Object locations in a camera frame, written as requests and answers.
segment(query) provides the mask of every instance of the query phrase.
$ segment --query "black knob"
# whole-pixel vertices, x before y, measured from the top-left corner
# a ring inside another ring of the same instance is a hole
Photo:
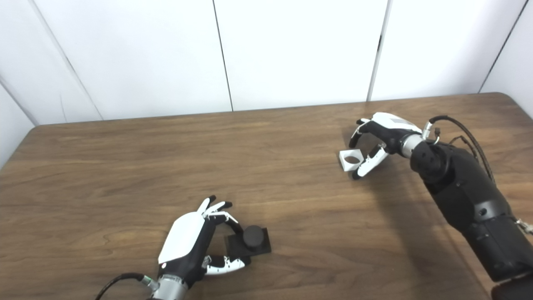
[[[257,225],[249,226],[244,230],[243,240],[246,248],[251,251],[256,251],[263,244],[265,235],[261,227]]]

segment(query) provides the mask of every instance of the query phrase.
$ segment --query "white robotic hand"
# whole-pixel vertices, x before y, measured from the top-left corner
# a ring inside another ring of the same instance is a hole
[[[375,113],[372,119],[359,119],[359,125],[353,133],[349,147],[355,148],[359,138],[364,133],[371,133],[382,143],[376,145],[359,167],[352,173],[353,179],[359,179],[379,165],[389,154],[400,153],[410,157],[410,153],[404,153],[406,143],[417,143],[422,140],[422,131],[411,122],[388,113]]]
[[[206,198],[197,211],[178,218],[159,254],[159,287],[152,299],[180,300],[192,285],[205,274],[225,274],[243,268],[251,262],[250,257],[206,255],[215,227],[228,224],[235,233],[242,233],[239,222],[229,213],[231,202],[211,203],[216,197]]]

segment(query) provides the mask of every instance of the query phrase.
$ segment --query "black arm segment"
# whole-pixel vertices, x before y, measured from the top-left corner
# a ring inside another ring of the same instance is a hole
[[[511,207],[474,157],[447,144],[418,144],[410,158],[446,221],[465,237],[494,282],[493,299],[533,299],[533,247]]]

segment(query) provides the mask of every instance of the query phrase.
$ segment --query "black fingertip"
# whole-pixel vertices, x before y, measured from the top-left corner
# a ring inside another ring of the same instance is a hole
[[[353,180],[359,180],[361,179],[362,177],[357,175],[357,170],[355,170],[353,173],[352,173],[352,179]]]
[[[348,143],[348,148],[355,148],[360,137],[360,133],[356,133],[355,135],[353,135],[353,137],[350,139],[350,142]]]

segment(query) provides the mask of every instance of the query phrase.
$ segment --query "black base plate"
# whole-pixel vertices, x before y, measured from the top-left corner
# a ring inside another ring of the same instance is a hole
[[[243,233],[237,233],[226,237],[226,249],[230,257],[242,257],[242,256],[256,256],[259,254],[265,254],[272,252],[270,247],[270,239],[268,237],[268,231],[266,228],[262,228],[264,233],[263,243],[255,251],[251,251],[246,247],[243,240]]]

